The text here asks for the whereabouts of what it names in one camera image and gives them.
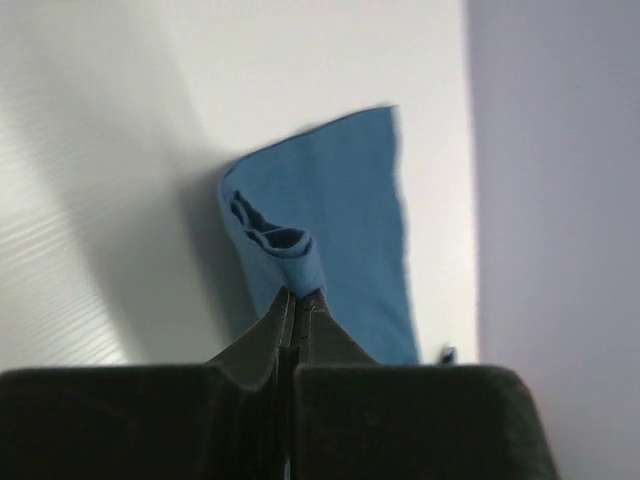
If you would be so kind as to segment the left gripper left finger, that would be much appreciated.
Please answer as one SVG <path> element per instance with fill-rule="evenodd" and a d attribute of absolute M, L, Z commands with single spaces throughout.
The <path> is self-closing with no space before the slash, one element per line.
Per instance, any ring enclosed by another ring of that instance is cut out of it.
<path fill-rule="evenodd" d="M 5 479 L 281 479 L 293 297 L 213 359 L 1 376 Z"/>

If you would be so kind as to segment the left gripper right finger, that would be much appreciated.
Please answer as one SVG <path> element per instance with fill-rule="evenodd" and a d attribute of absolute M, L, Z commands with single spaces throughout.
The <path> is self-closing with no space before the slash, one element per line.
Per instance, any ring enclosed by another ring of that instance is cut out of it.
<path fill-rule="evenodd" d="M 296 308 L 296 479 L 555 479 L 532 394 L 485 365 L 383 366 L 315 292 Z"/>

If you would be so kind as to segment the blue t-shirt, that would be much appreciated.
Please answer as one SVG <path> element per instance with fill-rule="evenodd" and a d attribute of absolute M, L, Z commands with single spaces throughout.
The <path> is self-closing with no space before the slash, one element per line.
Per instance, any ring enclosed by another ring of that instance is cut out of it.
<path fill-rule="evenodd" d="M 257 315 L 281 289 L 320 291 L 377 362 L 419 361 L 396 158 L 395 110 L 379 106 L 250 153 L 223 174 L 220 210 Z"/>

